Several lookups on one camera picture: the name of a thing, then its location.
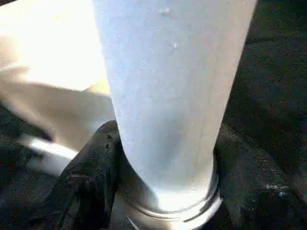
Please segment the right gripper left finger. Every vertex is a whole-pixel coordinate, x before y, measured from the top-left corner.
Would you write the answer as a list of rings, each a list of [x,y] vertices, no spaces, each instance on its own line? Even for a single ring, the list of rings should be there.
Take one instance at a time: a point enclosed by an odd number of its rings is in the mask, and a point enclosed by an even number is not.
[[[117,191],[123,149],[115,120],[101,125],[65,167],[41,208],[35,230],[107,228]]]

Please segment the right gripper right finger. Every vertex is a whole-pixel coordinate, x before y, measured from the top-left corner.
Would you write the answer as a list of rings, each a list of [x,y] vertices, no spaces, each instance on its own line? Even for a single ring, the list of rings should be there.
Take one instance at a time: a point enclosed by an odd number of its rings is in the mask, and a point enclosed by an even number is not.
[[[252,139],[221,125],[219,186],[237,230],[305,230],[307,206],[285,173]]]

